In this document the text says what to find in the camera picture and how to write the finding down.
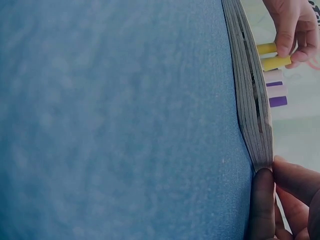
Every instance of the sticky note tab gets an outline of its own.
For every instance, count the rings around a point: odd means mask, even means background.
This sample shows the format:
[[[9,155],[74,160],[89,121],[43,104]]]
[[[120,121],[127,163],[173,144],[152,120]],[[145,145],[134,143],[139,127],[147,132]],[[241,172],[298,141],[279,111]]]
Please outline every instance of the sticky note tab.
[[[268,86],[266,91],[270,99],[288,95],[288,89],[285,85]]]
[[[269,103],[271,108],[288,105],[287,97],[285,96],[270,98]]]
[[[258,49],[259,55],[263,54],[271,54],[277,52],[277,47],[274,42],[266,43],[266,44],[260,44],[257,45],[256,48]]]
[[[282,81],[275,81],[275,82],[269,82],[266,84],[267,87],[272,87],[272,86],[279,86],[283,85],[284,83]]]
[[[266,84],[281,82],[284,80],[283,72],[280,69],[275,69],[272,71],[264,71],[263,76]]]
[[[262,58],[261,59],[262,68],[264,71],[270,71],[272,69],[277,69],[279,67],[283,67],[286,65],[291,64],[290,56],[287,57],[268,57],[268,58]]]

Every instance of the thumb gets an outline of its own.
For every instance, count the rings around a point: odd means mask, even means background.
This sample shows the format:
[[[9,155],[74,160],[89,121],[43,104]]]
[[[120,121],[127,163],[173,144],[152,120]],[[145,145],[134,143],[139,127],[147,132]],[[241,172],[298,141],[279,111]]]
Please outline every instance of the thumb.
[[[290,54],[294,44],[298,19],[299,14],[294,11],[288,11],[279,16],[275,45],[276,51],[281,58],[285,58]]]

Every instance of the hand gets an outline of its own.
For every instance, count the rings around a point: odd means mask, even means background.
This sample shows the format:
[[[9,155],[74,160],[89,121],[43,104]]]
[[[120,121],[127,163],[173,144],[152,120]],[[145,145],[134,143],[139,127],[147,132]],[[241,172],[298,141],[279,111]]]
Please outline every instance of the hand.
[[[320,239],[320,173],[276,156],[269,169],[254,177],[247,236],[249,240]],[[292,234],[285,230],[276,193]]]
[[[314,57],[319,45],[317,17],[308,0],[263,0],[276,29],[275,44],[277,53],[285,58],[292,54],[292,64],[287,68],[295,68],[301,62]]]

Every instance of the purple sticky tab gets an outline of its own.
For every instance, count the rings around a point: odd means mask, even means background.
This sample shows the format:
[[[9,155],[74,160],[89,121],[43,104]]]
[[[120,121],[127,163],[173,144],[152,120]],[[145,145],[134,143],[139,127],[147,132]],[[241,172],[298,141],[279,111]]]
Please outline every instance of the purple sticky tab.
[[[269,103],[270,103],[271,108],[288,105],[287,97],[285,97],[285,96],[278,96],[278,97],[270,98]]]
[[[275,82],[270,82],[266,84],[267,87],[280,86],[280,85],[283,85],[282,81],[275,81]]]

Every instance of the blue fabric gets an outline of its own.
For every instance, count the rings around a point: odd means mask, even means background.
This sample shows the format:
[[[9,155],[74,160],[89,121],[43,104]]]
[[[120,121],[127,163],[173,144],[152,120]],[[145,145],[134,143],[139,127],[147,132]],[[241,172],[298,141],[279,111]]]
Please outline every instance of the blue fabric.
[[[0,42],[0,239],[242,239],[220,0],[7,0]]]

